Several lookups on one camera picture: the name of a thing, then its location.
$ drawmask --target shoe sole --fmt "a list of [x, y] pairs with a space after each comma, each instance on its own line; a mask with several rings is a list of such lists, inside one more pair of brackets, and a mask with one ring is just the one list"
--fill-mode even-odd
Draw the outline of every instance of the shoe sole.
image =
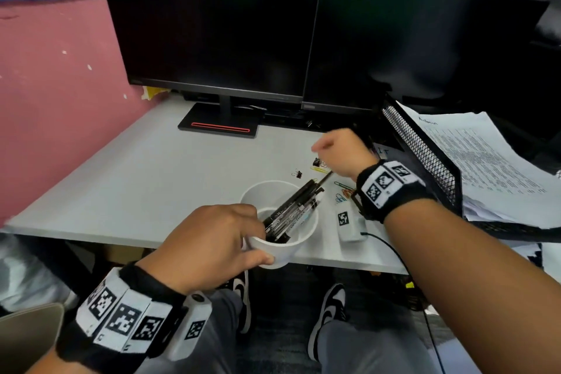
[[323, 320], [323, 313], [325, 312], [325, 305], [327, 304], [327, 297], [331, 294], [333, 289], [338, 286], [339, 284], [333, 284], [332, 287], [326, 292], [325, 296], [323, 296], [323, 303], [321, 304], [321, 310], [319, 312], [319, 319], [314, 325], [312, 329], [312, 333], [310, 334], [310, 339], [308, 340], [308, 356], [312, 361], [317, 361], [314, 356], [314, 343], [316, 341], [316, 337], [318, 336], [319, 329], [322, 327], [321, 321]]
[[246, 306], [246, 322], [240, 330], [240, 334], [246, 334], [251, 327], [251, 305], [249, 303], [249, 271], [244, 272], [245, 292], [243, 293], [243, 304]]

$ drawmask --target person's right arm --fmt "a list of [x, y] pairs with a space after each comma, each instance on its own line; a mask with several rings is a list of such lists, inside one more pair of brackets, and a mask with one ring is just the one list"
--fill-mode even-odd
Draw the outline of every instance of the person's right arm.
[[[312, 151], [356, 181], [378, 162], [349, 129]], [[561, 285], [433, 200], [394, 209], [384, 227], [410, 274], [483, 373], [561, 372]]]

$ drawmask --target pink wall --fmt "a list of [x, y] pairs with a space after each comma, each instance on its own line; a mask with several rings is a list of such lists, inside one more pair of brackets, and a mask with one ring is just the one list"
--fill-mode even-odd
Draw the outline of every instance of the pink wall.
[[1, 3], [0, 225], [154, 106], [141, 90], [105, 0]]

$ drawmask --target white cup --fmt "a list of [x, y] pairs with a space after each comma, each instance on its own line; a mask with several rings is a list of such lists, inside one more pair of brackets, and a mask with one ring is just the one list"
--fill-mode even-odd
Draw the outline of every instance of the white cup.
[[[282, 180], [267, 180], [257, 183], [243, 193], [241, 203], [251, 204], [257, 208], [259, 220], [265, 220], [271, 213], [281, 206], [291, 195], [298, 191], [298, 186]], [[291, 257], [302, 247], [302, 244], [314, 233], [318, 226], [318, 210], [300, 225], [298, 237], [295, 241], [286, 244], [269, 243], [255, 236], [246, 239], [249, 248], [261, 249], [275, 257], [274, 264], [262, 264], [265, 269], [278, 269], [290, 262]]]

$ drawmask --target wristband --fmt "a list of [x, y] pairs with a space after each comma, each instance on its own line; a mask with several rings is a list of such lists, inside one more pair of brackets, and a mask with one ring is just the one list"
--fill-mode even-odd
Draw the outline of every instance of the wristband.
[[165, 348], [185, 300], [134, 264], [113, 268], [62, 331], [57, 354], [102, 374], [134, 373], [149, 349]]
[[392, 210], [413, 200], [436, 200], [424, 182], [398, 161], [381, 160], [356, 180], [362, 210], [367, 219], [384, 223]]

